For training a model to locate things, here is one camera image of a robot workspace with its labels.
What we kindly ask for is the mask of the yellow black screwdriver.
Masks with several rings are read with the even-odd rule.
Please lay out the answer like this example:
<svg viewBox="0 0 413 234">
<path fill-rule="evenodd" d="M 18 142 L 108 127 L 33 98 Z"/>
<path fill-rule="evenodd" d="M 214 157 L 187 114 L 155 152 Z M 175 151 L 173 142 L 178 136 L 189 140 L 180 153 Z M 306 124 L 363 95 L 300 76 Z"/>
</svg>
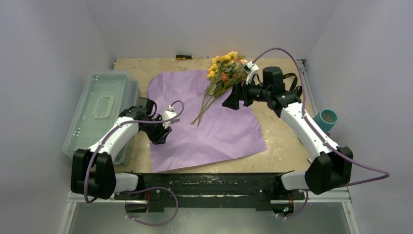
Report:
<svg viewBox="0 0 413 234">
<path fill-rule="evenodd" d="M 189 59 L 208 59 L 209 57 L 200 57 L 200 56 L 193 56 L 193 55 L 183 55 L 178 54 L 175 56 L 176 60 L 189 60 Z"/>
</svg>

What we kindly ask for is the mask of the black printed ribbon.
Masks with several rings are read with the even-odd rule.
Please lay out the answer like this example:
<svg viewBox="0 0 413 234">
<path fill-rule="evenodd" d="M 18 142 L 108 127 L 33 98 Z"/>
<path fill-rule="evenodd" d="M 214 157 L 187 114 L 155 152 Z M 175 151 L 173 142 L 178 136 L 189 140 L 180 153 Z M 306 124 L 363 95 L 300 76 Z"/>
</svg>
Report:
<svg viewBox="0 0 413 234">
<path fill-rule="evenodd" d="M 299 98 L 302 96 L 303 93 L 303 88 L 301 85 L 298 85 L 298 76 L 294 73 L 287 73 L 283 75 L 283 79 L 291 79 L 292 78 L 292 83 L 289 87 L 288 91 L 294 92 Z"/>
</svg>

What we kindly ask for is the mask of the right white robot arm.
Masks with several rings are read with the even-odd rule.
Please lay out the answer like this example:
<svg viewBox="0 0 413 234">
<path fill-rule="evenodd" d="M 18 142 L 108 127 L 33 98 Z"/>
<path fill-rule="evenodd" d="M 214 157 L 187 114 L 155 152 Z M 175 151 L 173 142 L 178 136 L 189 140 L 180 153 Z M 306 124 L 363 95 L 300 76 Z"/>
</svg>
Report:
<svg viewBox="0 0 413 234">
<path fill-rule="evenodd" d="M 287 91 L 283 80 L 280 67 L 266 67 L 262 84 L 235 84 L 222 106 L 238 110 L 241 101 L 245 107 L 255 101 L 265 102 L 307 149 L 312 163 L 305 172 L 291 171 L 275 177 L 273 191 L 277 197 L 286 198 L 293 190 L 310 190 L 319 195 L 345 186 L 351 178 L 353 152 L 349 147 L 340 147 L 308 117 L 299 96 Z"/>
</svg>

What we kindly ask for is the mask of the clear plastic storage box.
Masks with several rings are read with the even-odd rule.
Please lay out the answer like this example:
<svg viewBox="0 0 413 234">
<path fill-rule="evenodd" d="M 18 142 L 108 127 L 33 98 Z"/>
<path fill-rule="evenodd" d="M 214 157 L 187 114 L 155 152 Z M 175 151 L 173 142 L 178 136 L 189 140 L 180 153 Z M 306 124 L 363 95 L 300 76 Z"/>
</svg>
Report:
<svg viewBox="0 0 413 234">
<path fill-rule="evenodd" d="M 138 81 L 130 71 L 90 73 L 63 143 L 63 153 L 72 158 L 77 149 L 87 149 L 98 142 L 119 114 L 135 106 L 139 97 Z"/>
</svg>

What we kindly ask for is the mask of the black aluminium base frame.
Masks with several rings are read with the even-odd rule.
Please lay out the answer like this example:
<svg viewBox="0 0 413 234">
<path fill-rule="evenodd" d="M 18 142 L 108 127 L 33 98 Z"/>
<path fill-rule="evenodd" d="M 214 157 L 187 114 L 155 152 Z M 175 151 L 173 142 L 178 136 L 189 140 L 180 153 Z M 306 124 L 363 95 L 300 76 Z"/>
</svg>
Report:
<svg viewBox="0 0 413 234">
<path fill-rule="evenodd" d="M 281 173 L 132 173 L 137 184 L 127 190 L 113 190 L 113 180 L 91 181 L 88 198 L 97 202 L 147 205 L 149 212 L 165 208 L 249 208 L 256 211 L 292 213 L 304 201 L 349 202 L 345 188 L 322 194 L 304 189 L 285 189 Z"/>
</svg>

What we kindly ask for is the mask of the flower bouquet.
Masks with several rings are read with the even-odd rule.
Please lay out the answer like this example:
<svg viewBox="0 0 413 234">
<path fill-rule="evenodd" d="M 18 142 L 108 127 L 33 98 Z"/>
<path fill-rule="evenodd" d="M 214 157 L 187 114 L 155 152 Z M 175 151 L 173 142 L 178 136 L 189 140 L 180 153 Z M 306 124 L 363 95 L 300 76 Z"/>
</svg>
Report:
<svg viewBox="0 0 413 234">
<path fill-rule="evenodd" d="M 247 73 L 243 69 L 243 65 L 246 63 L 247 60 L 244 59 L 244 56 L 239 55 L 236 51 L 212 59 L 207 75 L 210 84 L 205 89 L 200 112 L 192 121 L 192 125 L 200 125 L 203 114 L 233 85 L 246 81 Z"/>
</svg>

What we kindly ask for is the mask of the teal vase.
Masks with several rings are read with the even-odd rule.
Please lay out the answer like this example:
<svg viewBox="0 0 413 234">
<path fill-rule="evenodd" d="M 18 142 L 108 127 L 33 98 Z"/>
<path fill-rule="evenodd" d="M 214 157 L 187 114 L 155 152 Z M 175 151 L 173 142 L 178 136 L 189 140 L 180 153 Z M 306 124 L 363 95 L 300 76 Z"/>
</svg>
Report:
<svg viewBox="0 0 413 234">
<path fill-rule="evenodd" d="M 330 109 L 320 111 L 313 117 L 314 122 L 320 129 L 328 134 L 338 121 L 338 115 Z"/>
</svg>

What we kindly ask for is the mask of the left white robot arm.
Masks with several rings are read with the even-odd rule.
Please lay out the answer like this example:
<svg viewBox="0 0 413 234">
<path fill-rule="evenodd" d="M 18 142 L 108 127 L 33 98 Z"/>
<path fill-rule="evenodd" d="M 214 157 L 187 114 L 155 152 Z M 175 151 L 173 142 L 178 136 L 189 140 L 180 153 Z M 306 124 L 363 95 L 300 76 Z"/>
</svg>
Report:
<svg viewBox="0 0 413 234">
<path fill-rule="evenodd" d="M 156 103 L 140 97 L 137 103 L 123 110 L 113 127 L 95 144 L 87 149 L 77 149 L 73 155 L 71 191 L 84 196 L 86 203 L 96 199 L 108 199 L 114 193 L 126 192 L 132 199 L 145 194 L 144 184 L 133 173 L 115 172 L 116 156 L 139 132 L 144 132 L 153 144 L 164 144 L 171 125 L 180 120 L 182 112 L 169 105 L 158 114 Z"/>
</svg>

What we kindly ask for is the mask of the pink wrapping paper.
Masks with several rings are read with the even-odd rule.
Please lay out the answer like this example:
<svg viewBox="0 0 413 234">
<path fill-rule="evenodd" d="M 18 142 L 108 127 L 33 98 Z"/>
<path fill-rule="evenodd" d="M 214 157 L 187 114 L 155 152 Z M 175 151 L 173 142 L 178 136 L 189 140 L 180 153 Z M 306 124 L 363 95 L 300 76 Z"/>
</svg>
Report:
<svg viewBox="0 0 413 234">
<path fill-rule="evenodd" d="M 147 92 L 149 99 L 163 113 L 169 105 L 183 109 L 178 123 L 172 124 L 166 143 L 151 145 L 153 172 L 200 166 L 242 158 L 266 151 L 260 124 L 250 107 L 235 111 L 222 106 L 228 97 L 219 97 L 203 114 L 200 124 L 192 124 L 198 116 L 204 92 L 209 85 L 203 70 L 163 72 L 152 78 Z"/>
</svg>

